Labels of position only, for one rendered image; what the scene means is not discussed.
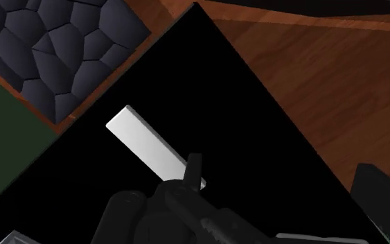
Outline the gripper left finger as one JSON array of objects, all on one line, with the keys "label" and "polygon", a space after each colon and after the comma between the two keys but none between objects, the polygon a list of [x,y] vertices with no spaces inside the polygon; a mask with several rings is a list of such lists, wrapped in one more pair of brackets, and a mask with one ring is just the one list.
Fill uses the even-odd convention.
[{"label": "gripper left finger", "polygon": [[120,191],[107,203],[91,244],[273,244],[228,208],[200,195],[202,155],[188,157],[184,177],[160,183],[147,198]]}]

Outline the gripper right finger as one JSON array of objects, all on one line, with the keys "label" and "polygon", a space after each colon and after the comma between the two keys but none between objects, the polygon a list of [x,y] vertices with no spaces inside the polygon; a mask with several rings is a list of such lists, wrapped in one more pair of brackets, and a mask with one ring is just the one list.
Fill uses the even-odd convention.
[{"label": "gripper right finger", "polygon": [[390,240],[390,177],[373,164],[358,164],[351,197]]}]

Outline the white rectangular bar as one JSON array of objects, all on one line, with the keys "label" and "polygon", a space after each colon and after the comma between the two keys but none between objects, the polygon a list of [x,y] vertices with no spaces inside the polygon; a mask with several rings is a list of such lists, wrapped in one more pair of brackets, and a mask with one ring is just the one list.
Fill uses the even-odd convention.
[{"label": "white rectangular bar", "polygon": [[161,180],[181,180],[188,163],[142,116],[126,105],[105,127]]}]

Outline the black table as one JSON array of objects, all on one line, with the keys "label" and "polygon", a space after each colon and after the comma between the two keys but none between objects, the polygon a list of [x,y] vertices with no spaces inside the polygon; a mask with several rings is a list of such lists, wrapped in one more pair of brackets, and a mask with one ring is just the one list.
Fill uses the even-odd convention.
[{"label": "black table", "polygon": [[107,128],[131,106],[182,157],[202,153],[202,195],[268,236],[387,244],[198,3],[1,195],[0,240],[90,244],[110,197],[160,180]]}]

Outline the dark stone patterned robot stand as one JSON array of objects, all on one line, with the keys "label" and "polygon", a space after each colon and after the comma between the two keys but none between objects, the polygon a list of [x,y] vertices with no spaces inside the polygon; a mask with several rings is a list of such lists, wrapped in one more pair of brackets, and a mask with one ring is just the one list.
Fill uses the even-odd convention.
[{"label": "dark stone patterned robot stand", "polygon": [[149,35],[125,0],[0,0],[0,77],[59,124]]}]

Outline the grey angular object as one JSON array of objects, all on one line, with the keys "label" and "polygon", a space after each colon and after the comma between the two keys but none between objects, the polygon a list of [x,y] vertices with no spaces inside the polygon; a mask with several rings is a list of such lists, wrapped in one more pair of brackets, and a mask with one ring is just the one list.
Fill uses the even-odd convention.
[{"label": "grey angular object", "polygon": [[40,244],[40,243],[16,230],[13,230],[2,241],[0,241],[0,244]]}]

